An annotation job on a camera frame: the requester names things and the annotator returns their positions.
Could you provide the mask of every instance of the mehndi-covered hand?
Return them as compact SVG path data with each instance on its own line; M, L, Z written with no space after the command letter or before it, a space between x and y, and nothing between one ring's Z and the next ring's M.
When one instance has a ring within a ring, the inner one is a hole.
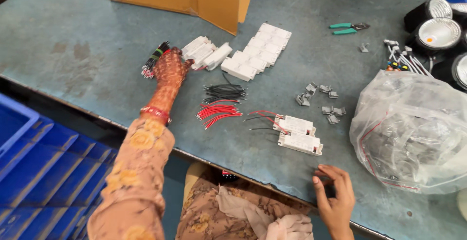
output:
M182 63L182 51L173 47L168 53L162 55L154 65L157 85L179 88L194 62L193 59L188 59Z

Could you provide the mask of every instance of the blue-gray table surface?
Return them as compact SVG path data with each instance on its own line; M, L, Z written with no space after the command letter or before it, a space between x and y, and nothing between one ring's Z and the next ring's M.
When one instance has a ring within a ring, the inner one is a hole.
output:
M156 82L141 66L162 41L183 47L207 36L217 46L230 42L242 50L263 22L292 32L274 67L248 87L242 112L274 111L310 120L324 144L311 156L277 145L277 134L262 119L223 119L204 130L195 117L203 85L225 83L218 68L189 73L172 109L170 130L176 147L250 179L270 183L314 202L311 177L319 163L350 173L356 205L352 221L397 240L465 239L467 222L455 194L419 195L390 189L361 165L349 140L360 91L384 67L385 38L404 41L403 16L423 0L251 0L236 37L189 15L109 0L8 0L0 5L0 73L117 123L129 126L154 91ZM328 26L366 22L371 28L333 36ZM369 53L358 46L370 43ZM310 107L294 96L310 82L331 85L336 100L317 93ZM345 107L341 122L330 125L321 106Z

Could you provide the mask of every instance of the woman's right hand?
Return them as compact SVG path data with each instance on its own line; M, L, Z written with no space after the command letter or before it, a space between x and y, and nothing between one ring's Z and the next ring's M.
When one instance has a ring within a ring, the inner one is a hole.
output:
M353 240L350 217L355 204L355 196L349 174L335 166L320 164L315 175L313 185L318 200L319 216L326 224L332 239ZM328 177L329 180L321 181L319 176ZM324 185L334 185L335 198L326 197Z

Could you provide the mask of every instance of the bracelet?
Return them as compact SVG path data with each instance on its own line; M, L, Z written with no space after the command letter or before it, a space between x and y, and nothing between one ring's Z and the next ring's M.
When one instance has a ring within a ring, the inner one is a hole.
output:
M141 112L149 113L153 116L160 117L160 118L166 118L167 122L166 124L168 125L169 123L172 122L172 119L170 118L169 114L165 111L160 110L158 107L154 106L144 106L140 110Z

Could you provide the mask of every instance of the wire stripper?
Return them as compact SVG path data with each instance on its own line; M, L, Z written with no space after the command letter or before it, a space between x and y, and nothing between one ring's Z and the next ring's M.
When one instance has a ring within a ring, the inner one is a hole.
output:
M367 29L369 28L369 24L365 23L358 23L358 24L351 24L351 23L340 23L340 24L333 24L329 26L329 29L335 28L348 28L345 30L334 31L333 35L347 35L347 34L354 34L358 30Z

